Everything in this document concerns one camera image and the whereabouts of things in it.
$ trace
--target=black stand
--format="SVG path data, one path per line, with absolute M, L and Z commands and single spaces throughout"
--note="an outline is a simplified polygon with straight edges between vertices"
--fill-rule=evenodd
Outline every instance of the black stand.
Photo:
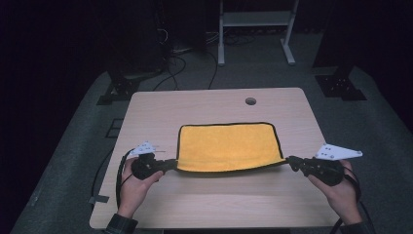
M 317 75 L 316 79 L 327 98 L 342 100 L 367 100 L 361 90 L 358 90 L 349 79 L 354 67 L 351 58 L 346 59 L 332 75 Z

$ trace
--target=wooden table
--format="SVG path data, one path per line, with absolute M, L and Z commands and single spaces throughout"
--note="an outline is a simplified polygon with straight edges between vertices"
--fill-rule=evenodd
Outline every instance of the wooden table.
M 128 150 L 149 140 L 164 151 L 157 159 L 175 158 L 182 125 L 238 122 L 272 123 L 284 156 L 312 157 L 324 143 L 298 88 L 136 93 L 99 192 L 109 200 L 95 204 L 91 227 L 105 228 L 117 211 L 116 173 Z M 228 176 L 169 171 L 134 218 L 138 228 L 275 228 L 331 226 L 338 216 L 302 173 L 282 165 Z

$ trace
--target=controller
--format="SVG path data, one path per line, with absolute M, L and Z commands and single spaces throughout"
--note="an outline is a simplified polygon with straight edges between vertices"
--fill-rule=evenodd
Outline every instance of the controller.
M 138 179 L 146 179 L 155 172 L 162 171 L 164 174 L 176 168 L 175 159 L 156 160 L 155 154 L 141 154 L 131 163 L 131 171 Z
M 289 156 L 286 160 L 294 172 L 301 170 L 305 177 L 313 175 L 329 186 L 339 184 L 344 178 L 344 167 L 339 161 L 302 159 L 295 156 Z

